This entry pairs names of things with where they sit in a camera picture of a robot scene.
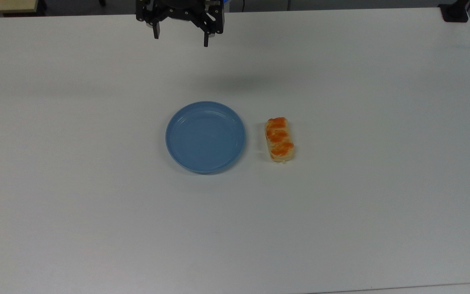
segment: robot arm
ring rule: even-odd
[[[159,39],[159,22],[175,18],[193,22],[204,32],[204,47],[215,33],[224,31],[224,0],[136,0],[135,15],[153,28]]]

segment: plate rim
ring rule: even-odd
[[[235,115],[235,117],[238,119],[238,121],[240,121],[240,124],[242,125],[242,147],[240,149],[240,151],[237,153],[237,155],[232,159],[230,160],[229,162],[227,162],[226,164],[220,166],[219,168],[216,168],[216,169],[211,169],[211,170],[208,170],[208,171],[204,171],[204,170],[195,170],[195,169],[192,169],[188,166],[185,166],[184,164],[182,164],[181,162],[179,162],[175,156],[173,156],[172,152],[171,152],[171,144],[169,143],[169,139],[168,139],[168,132],[170,131],[170,126],[171,125],[174,125],[172,122],[174,122],[176,120],[176,117],[181,113],[183,112],[183,110],[186,110],[186,108],[189,108],[191,106],[194,106],[195,104],[217,104],[217,105],[220,105],[221,107],[224,107],[226,109],[228,109],[229,111],[233,112],[233,114]],[[179,109],[177,112],[175,112],[175,114],[170,118],[170,121],[168,121],[168,124],[166,125],[166,132],[164,134],[164,141],[166,142],[166,150],[168,151],[168,153],[170,153],[170,156],[172,157],[172,159],[177,162],[177,164],[179,164],[180,166],[184,167],[185,169],[187,169],[188,171],[193,171],[194,173],[198,173],[198,174],[215,174],[215,173],[219,173],[221,171],[224,171],[226,169],[228,169],[229,167],[231,167],[233,164],[235,164],[235,162],[237,162],[239,160],[239,158],[242,156],[242,153],[244,152],[244,149],[246,149],[246,127],[244,127],[244,122],[242,121],[241,117],[239,116],[239,114],[237,114],[237,112],[235,112],[232,108],[220,103],[220,102],[215,102],[215,101],[198,101],[198,102],[193,102],[193,103],[190,103],[186,106],[184,106],[183,108]]]

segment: white table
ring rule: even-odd
[[[470,294],[470,284],[364,290],[353,294]]]
[[[439,9],[0,19],[0,293],[290,294],[470,283],[470,22]],[[182,106],[246,125],[218,175]],[[297,154],[266,153],[285,116]]]

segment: blue object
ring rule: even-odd
[[[239,159],[246,144],[240,117],[228,106],[203,101],[185,106],[166,128],[166,148],[184,168],[210,174]]]

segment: bread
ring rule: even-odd
[[[269,119],[266,123],[266,140],[269,156],[276,162],[291,160],[295,146],[291,143],[288,120],[284,117]]]

